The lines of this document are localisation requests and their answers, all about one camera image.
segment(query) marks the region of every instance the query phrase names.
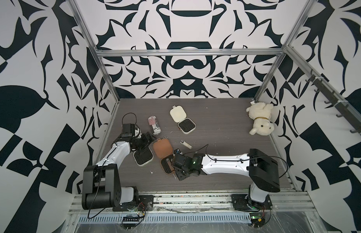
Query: white can with text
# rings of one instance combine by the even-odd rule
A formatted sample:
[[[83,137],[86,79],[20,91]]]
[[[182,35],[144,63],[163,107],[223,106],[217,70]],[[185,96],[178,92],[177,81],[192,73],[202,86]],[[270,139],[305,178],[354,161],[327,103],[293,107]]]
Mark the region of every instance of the white can with text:
[[[154,135],[158,135],[161,133],[159,123],[157,122],[157,119],[155,116],[150,116],[148,118],[148,123],[150,124],[151,131]]]

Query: black mounting bracket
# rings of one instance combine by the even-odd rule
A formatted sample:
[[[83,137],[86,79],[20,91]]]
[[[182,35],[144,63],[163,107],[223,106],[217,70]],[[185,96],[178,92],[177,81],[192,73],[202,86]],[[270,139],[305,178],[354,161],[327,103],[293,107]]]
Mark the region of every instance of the black mounting bracket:
[[[239,210],[239,211],[257,212],[257,211],[252,210],[248,206],[248,200],[245,199],[246,195],[247,194],[231,194],[233,208],[235,210]],[[270,196],[267,195],[265,202],[259,203],[259,205],[261,205],[261,206],[263,205],[266,210],[271,210],[272,203],[271,203]]]
[[[153,195],[139,195],[136,187],[134,188],[134,199],[129,203],[122,203],[122,205],[118,207],[113,207],[113,212],[122,212],[122,211],[132,211],[135,207],[139,205],[139,203],[144,204],[144,210],[149,211],[153,208]]]

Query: stuffed animal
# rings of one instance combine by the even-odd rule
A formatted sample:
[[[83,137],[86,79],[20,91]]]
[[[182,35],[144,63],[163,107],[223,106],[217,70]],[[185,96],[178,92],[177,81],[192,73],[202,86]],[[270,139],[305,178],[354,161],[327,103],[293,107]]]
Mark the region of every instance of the stuffed animal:
[[[271,109],[273,108],[273,104],[259,102],[246,109],[249,117],[254,120],[253,128],[249,134],[258,133],[259,135],[266,136],[274,131],[274,124],[270,122]]]

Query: gray floor board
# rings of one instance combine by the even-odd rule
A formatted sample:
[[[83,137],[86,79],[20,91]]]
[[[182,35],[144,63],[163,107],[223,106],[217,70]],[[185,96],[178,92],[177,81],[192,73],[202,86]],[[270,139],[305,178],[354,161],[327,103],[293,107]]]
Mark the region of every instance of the gray floor board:
[[[122,116],[133,112],[137,115],[137,125],[142,132],[150,130],[148,117],[155,115],[162,130],[158,137],[168,137],[173,149],[179,148],[183,153],[209,144],[208,154],[218,153],[219,156],[248,153],[250,148],[259,149],[269,156],[277,156],[267,136],[249,134],[253,125],[253,120],[245,112],[250,105],[249,102],[248,98],[122,99],[104,154],[121,133]],[[187,117],[197,125],[195,131],[186,135],[179,130],[169,114],[173,105],[181,105],[184,108]],[[134,123],[133,115],[127,115],[124,123]],[[180,144],[180,140],[189,143],[193,150]],[[279,174],[283,172],[284,169],[280,166]],[[164,173],[160,167],[160,159],[156,155],[153,161],[143,167],[135,163],[132,154],[128,155],[119,168],[119,175],[122,186],[137,186],[139,191],[247,189],[252,183],[249,177],[235,174],[212,174],[179,181],[173,175]],[[280,187],[290,188],[286,176],[280,179]]]

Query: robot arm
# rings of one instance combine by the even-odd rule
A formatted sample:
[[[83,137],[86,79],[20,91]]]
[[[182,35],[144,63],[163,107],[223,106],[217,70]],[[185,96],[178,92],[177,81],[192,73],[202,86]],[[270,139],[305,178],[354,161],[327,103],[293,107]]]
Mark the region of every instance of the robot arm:
[[[89,210],[118,207],[120,203],[131,202],[134,188],[121,187],[118,168],[130,152],[146,149],[153,140],[152,134],[142,134],[135,124],[123,124],[122,133],[107,155],[84,170],[82,208]]]
[[[257,149],[238,156],[194,154],[191,158],[176,154],[173,166],[179,180],[213,173],[248,176],[253,180],[248,200],[256,203],[264,203],[269,192],[280,191],[277,161]]]

